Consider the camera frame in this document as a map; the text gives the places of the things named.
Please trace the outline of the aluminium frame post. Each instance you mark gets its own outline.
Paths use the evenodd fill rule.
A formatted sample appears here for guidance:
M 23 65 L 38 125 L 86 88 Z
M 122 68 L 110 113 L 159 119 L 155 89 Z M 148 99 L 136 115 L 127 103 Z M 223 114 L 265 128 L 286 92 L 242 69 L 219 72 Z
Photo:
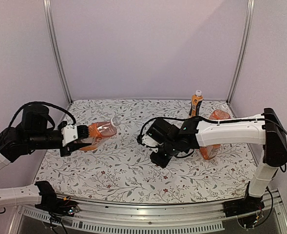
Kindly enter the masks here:
M 227 96 L 227 103 L 228 103 L 228 105 L 231 105 L 231 103 L 232 103 L 232 101 L 234 99 L 234 95 L 235 95 L 236 88 L 237 88 L 237 85 L 238 85 L 240 73 L 241 73 L 241 70 L 242 70 L 242 67 L 243 67 L 244 58 L 245 58 L 245 54 L 246 54 L 247 47 L 248 47 L 250 31 L 251 31 L 251 27 L 252 27 L 252 19 L 253 19 L 254 7 L 255 7 L 255 0 L 248 0 L 247 1 L 247 11 L 246 11 L 246 17 L 245 17 L 245 24 L 244 24 L 244 28 L 243 28 L 243 35 L 242 35 L 240 50 L 239 50 L 236 66 L 235 66 L 235 69 L 234 69 L 233 78 L 232 78 L 232 82 L 231 82 L 231 85 L 230 85 L 230 90 L 229 90 L 229 93 L 228 93 L 228 96 Z
M 46 18 L 46 23 L 47 23 L 47 29 L 48 29 L 48 34 L 50 38 L 50 43 L 52 47 L 52 52 L 54 55 L 55 59 L 55 64 L 57 68 L 57 73 L 60 79 L 60 83 L 65 95 L 65 98 L 69 104 L 73 102 L 69 85 L 66 79 L 65 71 L 63 68 L 62 64 L 62 59 L 57 43 L 57 36 L 56 36 L 56 31 L 55 31 L 55 26 L 54 26 L 54 20 L 53 20 L 53 14 L 52 14 L 52 8 L 51 8 L 51 1 L 50 0 L 43 0 L 43 9 L 45 13 L 45 18 Z

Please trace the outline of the large orange-label plastic bottle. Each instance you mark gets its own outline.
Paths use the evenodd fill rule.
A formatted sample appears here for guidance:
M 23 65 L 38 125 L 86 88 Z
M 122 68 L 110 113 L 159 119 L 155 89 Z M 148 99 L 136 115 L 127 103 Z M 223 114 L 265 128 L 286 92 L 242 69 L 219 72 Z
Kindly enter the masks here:
M 111 125 L 111 120 L 95 122 L 89 127 L 89 138 L 82 139 L 80 143 L 90 143 L 91 146 L 80 149 L 81 151 L 92 151 L 97 149 L 106 140 L 117 133 L 117 127 Z

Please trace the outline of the right aluminium frame post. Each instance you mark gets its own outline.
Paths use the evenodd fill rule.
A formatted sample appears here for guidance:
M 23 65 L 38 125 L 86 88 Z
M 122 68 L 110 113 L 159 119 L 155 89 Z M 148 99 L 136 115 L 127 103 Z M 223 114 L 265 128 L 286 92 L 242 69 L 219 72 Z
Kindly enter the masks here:
M 246 17 L 245 17 L 245 24 L 244 24 L 244 28 L 243 28 L 243 35 L 242 35 L 240 50 L 239 50 L 236 66 L 235 66 L 235 69 L 234 69 L 233 78 L 232 78 L 232 82 L 231 82 L 231 85 L 230 85 L 230 90 L 229 90 L 229 93 L 228 93 L 228 96 L 227 96 L 227 103 L 228 103 L 228 105 L 231 105 L 231 103 L 232 103 L 232 101 L 234 99 L 234 95 L 235 95 L 236 88 L 237 88 L 237 85 L 238 85 L 240 73 L 241 73 L 241 70 L 242 70 L 242 67 L 243 67 L 244 58 L 245 58 L 245 54 L 246 54 L 247 47 L 248 47 L 250 31 L 251 31 L 251 27 L 252 27 L 252 19 L 253 19 L 254 7 L 255 7 L 255 0 L 248 0 L 247 1 L 247 11 L 246 11 Z

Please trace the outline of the aluminium front rail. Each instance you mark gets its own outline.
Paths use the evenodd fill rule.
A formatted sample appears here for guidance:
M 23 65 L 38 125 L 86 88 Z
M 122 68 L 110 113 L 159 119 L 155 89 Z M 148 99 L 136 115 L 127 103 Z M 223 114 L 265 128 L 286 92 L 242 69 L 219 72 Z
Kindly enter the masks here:
M 222 201 L 184 203 L 184 204 L 131 204 L 95 200 L 78 200 L 80 211 L 73 217 L 83 217 L 96 220 L 139 221 L 147 220 L 173 224 L 206 224 L 221 221 L 224 231 L 213 234 L 287 234 L 287 212 L 278 190 L 272 190 L 264 195 L 264 217 L 253 229 L 243 229 L 237 218 L 253 213 L 226 217 L 223 212 Z M 46 230 L 39 221 L 23 216 L 24 208 L 33 206 L 19 206 L 11 222 L 11 234 L 87 234 L 81 231 Z

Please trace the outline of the left aluminium frame post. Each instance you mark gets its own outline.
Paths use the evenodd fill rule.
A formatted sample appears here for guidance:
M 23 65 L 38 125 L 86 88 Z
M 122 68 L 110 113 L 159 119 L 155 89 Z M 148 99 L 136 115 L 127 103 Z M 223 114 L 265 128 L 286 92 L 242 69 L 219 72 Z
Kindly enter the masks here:
M 50 38 L 50 43 L 52 47 L 52 52 L 54 55 L 55 59 L 55 64 L 57 68 L 57 73 L 60 79 L 60 83 L 65 95 L 65 98 L 69 104 L 73 102 L 69 85 L 66 79 L 65 71 L 63 68 L 62 64 L 62 59 L 57 43 L 57 36 L 56 36 L 56 31 L 55 31 L 55 26 L 54 26 L 54 20 L 53 20 L 53 14 L 52 14 L 52 8 L 51 8 L 51 1 L 50 0 L 43 0 L 43 9 L 45 13 L 45 18 L 46 18 L 46 23 L 47 23 L 47 29 L 48 29 L 48 34 Z

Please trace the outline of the white bottle cap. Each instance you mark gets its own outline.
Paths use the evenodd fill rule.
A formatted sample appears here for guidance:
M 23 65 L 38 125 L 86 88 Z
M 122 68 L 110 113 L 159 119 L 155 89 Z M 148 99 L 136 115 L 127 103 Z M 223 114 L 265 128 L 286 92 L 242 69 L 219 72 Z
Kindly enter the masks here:
M 121 124 L 121 119 L 117 116 L 111 118 L 111 125 L 117 127 Z

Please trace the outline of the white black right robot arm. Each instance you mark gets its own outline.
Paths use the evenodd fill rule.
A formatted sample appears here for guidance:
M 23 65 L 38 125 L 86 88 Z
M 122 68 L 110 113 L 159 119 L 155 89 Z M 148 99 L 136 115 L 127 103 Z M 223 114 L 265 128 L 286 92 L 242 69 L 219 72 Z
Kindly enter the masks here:
M 151 148 L 152 163 L 165 168 L 179 153 L 215 144 L 249 143 L 263 146 L 262 161 L 248 182 L 241 199 L 223 203 L 226 217 L 242 215 L 264 208 L 263 195 L 277 170 L 287 163 L 287 139 L 275 111 L 265 108 L 263 113 L 250 117 L 210 120 L 201 116 L 181 119 L 177 127 L 169 117 L 149 120 L 147 132 L 141 131 L 137 142 Z

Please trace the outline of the slim orange drink bottle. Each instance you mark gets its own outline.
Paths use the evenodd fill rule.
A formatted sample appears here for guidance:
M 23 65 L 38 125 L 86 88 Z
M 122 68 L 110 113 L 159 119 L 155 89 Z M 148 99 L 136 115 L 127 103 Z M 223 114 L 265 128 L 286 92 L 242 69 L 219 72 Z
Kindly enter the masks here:
M 195 94 L 191 98 L 191 108 L 189 111 L 189 116 L 188 118 L 195 117 L 199 115 L 200 111 L 200 106 L 203 101 L 203 96 L 202 96 L 202 91 L 201 90 L 196 90 Z

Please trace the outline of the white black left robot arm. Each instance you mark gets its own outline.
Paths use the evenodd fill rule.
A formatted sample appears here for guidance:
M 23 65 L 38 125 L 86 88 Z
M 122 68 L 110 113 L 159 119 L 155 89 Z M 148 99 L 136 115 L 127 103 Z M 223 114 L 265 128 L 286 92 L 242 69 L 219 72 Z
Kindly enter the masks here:
M 0 170 L 36 150 L 59 150 L 61 157 L 70 156 L 87 146 L 80 140 L 88 137 L 88 126 L 77 125 L 64 108 L 44 101 L 26 103 L 0 133 Z M 59 198 L 48 181 L 0 189 L 0 209 L 19 205 L 33 205 L 58 216 L 73 216 L 79 211 L 77 202 Z

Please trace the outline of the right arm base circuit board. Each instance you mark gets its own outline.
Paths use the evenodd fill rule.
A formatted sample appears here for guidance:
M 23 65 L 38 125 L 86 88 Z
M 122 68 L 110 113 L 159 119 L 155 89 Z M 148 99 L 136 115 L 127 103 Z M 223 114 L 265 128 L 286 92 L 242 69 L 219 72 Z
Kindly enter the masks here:
M 259 211 L 256 211 L 255 213 L 251 214 L 251 215 L 237 218 L 237 222 L 245 230 L 253 229 L 256 226 L 256 224 L 258 224 L 260 219 L 263 217 L 264 217 L 264 211 L 259 210 Z

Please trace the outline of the floral patterned table mat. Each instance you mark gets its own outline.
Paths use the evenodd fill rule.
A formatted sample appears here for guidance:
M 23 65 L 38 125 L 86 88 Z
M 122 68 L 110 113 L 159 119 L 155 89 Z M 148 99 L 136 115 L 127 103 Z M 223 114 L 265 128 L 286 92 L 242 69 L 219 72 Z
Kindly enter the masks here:
M 45 154 L 35 181 L 48 181 L 61 195 L 126 203 L 189 203 L 241 197 L 256 165 L 246 144 L 222 145 L 212 160 L 198 151 L 173 158 L 166 168 L 150 160 L 151 150 L 136 138 L 153 117 L 177 118 L 189 113 L 188 100 L 76 100 L 70 112 L 78 124 L 121 119 L 117 134 L 93 151 L 61 157 Z

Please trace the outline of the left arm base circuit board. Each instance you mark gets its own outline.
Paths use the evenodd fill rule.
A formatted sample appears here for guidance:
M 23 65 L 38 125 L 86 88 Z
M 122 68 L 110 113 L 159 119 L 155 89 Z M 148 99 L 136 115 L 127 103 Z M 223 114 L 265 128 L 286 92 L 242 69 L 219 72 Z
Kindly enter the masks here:
M 61 198 L 57 202 L 57 213 L 63 216 L 69 215 L 73 216 L 75 213 L 79 212 L 80 208 L 78 203 L 70 196 L 66 196 Z

